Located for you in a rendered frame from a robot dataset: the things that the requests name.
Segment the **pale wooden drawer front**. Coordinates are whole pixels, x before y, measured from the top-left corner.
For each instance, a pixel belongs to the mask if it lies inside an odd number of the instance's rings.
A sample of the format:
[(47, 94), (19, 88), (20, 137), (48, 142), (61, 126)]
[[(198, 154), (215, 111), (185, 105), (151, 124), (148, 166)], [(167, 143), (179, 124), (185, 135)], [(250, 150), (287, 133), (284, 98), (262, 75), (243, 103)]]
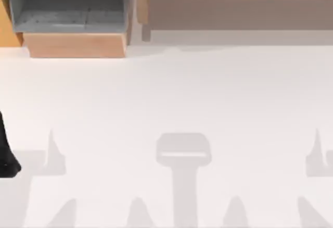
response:
[(25, 33), (32, 58), (123, 58), (126, 33)]

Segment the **wooden cupboard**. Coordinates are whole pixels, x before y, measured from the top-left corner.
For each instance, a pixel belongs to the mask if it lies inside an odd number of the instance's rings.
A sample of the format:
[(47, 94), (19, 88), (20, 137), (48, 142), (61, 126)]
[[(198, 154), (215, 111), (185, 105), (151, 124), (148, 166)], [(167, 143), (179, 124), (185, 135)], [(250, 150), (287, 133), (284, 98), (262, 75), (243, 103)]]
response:
[(0, 0), (0, 47), (21, 47), (22, 33), (12, 29), (9, 0)]

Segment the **open wooden shelf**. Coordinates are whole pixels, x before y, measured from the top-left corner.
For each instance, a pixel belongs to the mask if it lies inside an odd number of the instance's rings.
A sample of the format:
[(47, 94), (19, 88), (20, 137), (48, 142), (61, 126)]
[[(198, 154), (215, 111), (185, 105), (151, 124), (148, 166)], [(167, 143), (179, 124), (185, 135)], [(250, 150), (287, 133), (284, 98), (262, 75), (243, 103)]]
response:
[(333, 30), (333, 0), (136, 0), (142, 39), (157, 31)]

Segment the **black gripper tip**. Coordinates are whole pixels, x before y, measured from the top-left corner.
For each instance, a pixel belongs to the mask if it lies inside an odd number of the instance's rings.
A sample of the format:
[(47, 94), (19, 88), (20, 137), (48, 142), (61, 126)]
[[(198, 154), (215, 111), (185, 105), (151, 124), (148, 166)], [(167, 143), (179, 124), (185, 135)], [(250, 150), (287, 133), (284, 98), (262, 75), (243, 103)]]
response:
[(14, 178), (21, 169), (21, 164), (9, 146), (3, 115), (0, 112), (0, 179)]

